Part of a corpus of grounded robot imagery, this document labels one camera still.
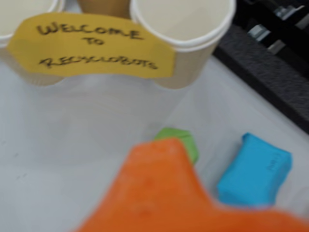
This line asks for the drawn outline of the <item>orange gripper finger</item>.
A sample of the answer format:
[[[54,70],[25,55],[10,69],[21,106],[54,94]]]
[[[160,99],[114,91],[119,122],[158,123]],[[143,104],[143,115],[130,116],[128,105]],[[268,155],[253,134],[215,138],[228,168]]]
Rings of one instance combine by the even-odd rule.
[[[210,232],[215,211],[183,144],[165,139],[133,147],[81,232]]]
[[[213,232],[307,232],[309,223],[274,209],[212,206]]]

